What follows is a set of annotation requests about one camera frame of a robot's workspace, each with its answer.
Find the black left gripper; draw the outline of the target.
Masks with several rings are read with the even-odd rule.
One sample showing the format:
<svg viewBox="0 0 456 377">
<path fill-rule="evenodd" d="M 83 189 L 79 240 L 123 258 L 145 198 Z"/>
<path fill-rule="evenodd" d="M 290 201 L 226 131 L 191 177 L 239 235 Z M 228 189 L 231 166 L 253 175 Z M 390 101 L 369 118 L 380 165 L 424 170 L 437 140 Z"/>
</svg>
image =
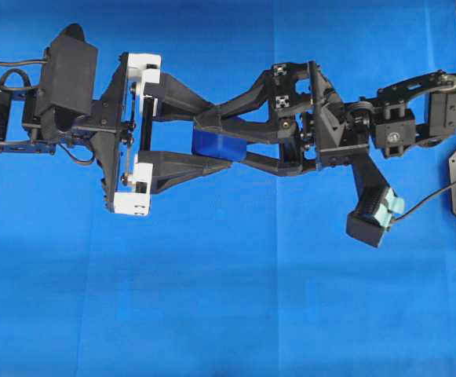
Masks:
<svg viewBox="0 0 456 377">
<path fill-rule="evenodd" d="M 125 115 L 128 81 L 137 82 L 140 111 L 149 96 L 157 100 L 155 118 L 194 118 L 214 106 L 172 75 L 160 73 L 159 55 L 123 53 L 108 88 L 93 104 L 92 117 L 97 130 L 92 136 L 92 148 L 97 165 L 103 172 L 101 185 L 106 208 L 112 213 L 146 216 L 151 194 L 159 194 L 175 185 L 232 166 L 229 160 L 207 156 L 141 151 L 138 157 L 134 157 L 133 170 L 127 175 L 131 190 L 118 190 L 120 143 L 127 130 L 122 117 Z"/>
</svg>

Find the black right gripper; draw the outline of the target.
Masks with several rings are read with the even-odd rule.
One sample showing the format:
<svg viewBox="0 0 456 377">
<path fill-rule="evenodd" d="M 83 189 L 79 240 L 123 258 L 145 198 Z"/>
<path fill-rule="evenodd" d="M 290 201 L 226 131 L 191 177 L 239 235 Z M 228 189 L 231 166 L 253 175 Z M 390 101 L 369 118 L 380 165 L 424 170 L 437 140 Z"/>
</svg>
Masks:
<svg viewBox="0 0 456 377">
<path fill-rule="evenodd" d="M 277 177 L 369 165 L 367 131 L 354 126 L 315 61 L 277 64 L 273 73 L 261 73 L 245 93 L 197 115 L 194 128 L 251 143 L 280 144 L 278 159 L 247 152 L 239 161 Z"/>
</svg>

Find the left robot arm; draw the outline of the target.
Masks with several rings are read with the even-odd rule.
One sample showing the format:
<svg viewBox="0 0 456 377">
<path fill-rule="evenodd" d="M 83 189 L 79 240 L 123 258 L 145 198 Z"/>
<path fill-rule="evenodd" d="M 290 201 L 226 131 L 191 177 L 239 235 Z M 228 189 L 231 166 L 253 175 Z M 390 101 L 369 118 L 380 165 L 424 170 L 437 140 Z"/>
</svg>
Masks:
<svg viewBox="0 0 456 377">
<path fill-rule="evenodd" d="M 31 86 L 27 74 L 20 69 L 24 86 L 5 86 L 0 78 L 0 153 L 49 153 L 58 147 L 64 151 L 81 145 L 92 153 L 89 160 L 77 159 L 77 164 L 91 163 L 103 171 L 101 180 L 106 208 L 116 214 L 146 216 L 151 195 L 185 181 L 217 173 L 231 162 L 205 156 L 176 152 L 149 152 L 141 149 L 126 157 L 120 167 L 120 146 L 133 143 L 134 121 L 123 121 L 126 86 L 133 81 L 133 101 L 146 101 L 144 85 L 159 81 L 161 58 L 152 54 L 124 53 L 111 84 L 102 98 L 92 103 L 88 115 L 69 115 L 68 129 L 58 130 L 54 137 L 46 136 L 47 115 L 34 115 L 38 88 Z"/>
</svg>

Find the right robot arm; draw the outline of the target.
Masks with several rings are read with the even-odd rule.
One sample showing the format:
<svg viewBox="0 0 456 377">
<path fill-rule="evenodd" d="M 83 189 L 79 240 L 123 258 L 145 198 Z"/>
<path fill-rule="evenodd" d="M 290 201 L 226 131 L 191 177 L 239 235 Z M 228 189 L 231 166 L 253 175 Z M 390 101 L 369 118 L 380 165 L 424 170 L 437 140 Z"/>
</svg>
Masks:
<svg viewBox="0 0 456 377">
<path fill-rule="evenodd" d="M 346 102 L 317 63 L 286 62 L 201 111 L 192 152 L 289 177 L 349 165 L 371 148 L 399 157 L 455 133 L 456 73 L 419 75 Z"/>
</svg>

